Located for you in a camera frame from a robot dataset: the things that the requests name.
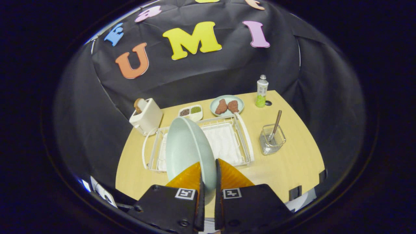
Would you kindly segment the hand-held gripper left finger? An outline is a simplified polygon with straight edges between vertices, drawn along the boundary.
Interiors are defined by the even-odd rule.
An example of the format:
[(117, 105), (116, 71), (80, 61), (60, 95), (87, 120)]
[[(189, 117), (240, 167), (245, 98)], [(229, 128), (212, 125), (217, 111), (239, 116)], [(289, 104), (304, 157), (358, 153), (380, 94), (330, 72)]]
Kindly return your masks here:
[(152, 185), (128, 215), (159, 231), (197, 233), (204, 230), (205, 188), (200, 163), (194, 163), (165, 186)]

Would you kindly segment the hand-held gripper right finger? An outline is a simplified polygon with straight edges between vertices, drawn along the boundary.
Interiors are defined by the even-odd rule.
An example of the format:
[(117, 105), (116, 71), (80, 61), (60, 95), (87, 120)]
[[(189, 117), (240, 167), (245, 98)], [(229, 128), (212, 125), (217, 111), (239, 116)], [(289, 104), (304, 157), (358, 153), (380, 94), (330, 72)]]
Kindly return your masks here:
[(214, 225), (222, 233), (272, 233), (293, 213), (267, 184), (254, 185), (238, 169), (216, 161)]

